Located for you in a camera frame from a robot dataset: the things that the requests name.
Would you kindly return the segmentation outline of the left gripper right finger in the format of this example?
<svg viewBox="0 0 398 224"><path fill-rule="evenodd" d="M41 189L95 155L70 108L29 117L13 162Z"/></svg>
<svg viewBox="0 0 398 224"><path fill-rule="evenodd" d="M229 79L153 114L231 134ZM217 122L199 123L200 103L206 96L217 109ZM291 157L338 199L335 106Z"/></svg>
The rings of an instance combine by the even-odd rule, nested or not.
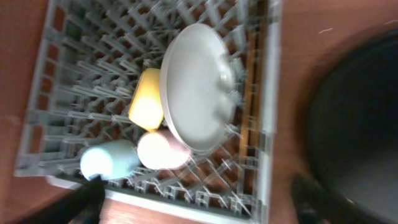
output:
<svg viewBox="0 0 398 224"><path fill-rule="evenodd" d="M352 204L301 174L292 179L291 196L300 223L372 223Z"/></svg>

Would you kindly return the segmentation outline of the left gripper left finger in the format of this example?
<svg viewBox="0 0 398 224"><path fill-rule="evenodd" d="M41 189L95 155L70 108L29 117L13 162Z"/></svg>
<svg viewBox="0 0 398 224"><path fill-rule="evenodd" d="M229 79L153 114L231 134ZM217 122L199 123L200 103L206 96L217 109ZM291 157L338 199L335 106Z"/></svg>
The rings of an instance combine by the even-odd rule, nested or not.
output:
<svg viewBox="0 0 398 224"><path fill-rule="evenodd" d="M96 176L19 223L99 224L105 200L104 182Z"/></svg>

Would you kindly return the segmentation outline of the blue plastic cup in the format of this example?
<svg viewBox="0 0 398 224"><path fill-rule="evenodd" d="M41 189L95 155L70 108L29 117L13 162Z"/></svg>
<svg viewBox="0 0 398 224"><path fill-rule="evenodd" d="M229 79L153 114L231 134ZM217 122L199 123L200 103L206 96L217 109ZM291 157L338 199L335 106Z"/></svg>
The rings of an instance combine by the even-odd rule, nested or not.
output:
<svg viewBox="0 0 398 224"><path fill-rule="evenodd" d="M100 175L103 180L127 177L141 165L135 145L119 139L89 147L81 156L80 171L85 179Z"/></svg>

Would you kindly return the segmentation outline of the pink plastic cup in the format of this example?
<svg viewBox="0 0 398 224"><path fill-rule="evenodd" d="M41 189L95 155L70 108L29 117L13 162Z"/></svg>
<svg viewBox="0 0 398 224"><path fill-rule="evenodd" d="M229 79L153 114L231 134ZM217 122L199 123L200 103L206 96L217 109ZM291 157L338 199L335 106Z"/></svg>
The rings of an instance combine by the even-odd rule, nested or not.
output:
<svg viewBox="0 0 398 224"><path fill-rule="evenodd" d="M145 133L137 144L141 163L154 170L179 169L188 162L191 153L168 130Z"/></svg>

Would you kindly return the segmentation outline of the yellow bowl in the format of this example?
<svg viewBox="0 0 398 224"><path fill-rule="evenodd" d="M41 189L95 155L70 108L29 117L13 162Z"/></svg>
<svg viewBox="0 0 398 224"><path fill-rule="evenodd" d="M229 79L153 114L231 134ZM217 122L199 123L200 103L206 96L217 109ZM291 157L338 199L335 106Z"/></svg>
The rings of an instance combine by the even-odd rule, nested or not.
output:
<svg viewBox="0 0 398 224"><path fill-rule="evenodd" d="M132 97L128 118L146 131L157 130L164 119L159 84L160 70L147 68L141 74Z"/></svg>

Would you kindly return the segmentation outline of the wooden chopstick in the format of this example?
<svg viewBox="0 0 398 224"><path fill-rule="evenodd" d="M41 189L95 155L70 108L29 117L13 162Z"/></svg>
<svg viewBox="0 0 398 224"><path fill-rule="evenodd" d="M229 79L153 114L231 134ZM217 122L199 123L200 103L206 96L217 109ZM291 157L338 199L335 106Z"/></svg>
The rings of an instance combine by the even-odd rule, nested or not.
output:
<svg viewBox="0 0 398 224"><path fill-rule="evenodd" d="M248 33L248 51L246 56L246 79L244 82L244 106L242 113L241 123L241 139L239 141L239 156L246 157L248 141L249 141L249 117L252 102L252 81L254 73L254 58L255 58L255 45L256 33Z"/></svg>

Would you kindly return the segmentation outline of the grey round plate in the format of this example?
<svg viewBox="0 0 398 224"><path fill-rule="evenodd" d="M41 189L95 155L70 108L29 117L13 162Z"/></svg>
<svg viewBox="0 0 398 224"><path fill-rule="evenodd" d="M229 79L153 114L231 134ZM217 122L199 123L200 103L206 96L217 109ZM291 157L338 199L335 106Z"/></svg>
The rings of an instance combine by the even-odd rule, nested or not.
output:
<svg viewBox="0 0 398 224"><path fill-rule="evenodd" d="M196 154L226 140L235 114L236 75L220 35L206 24L187 26L170 43L160 69L160 99L172 134Z"/></svg>

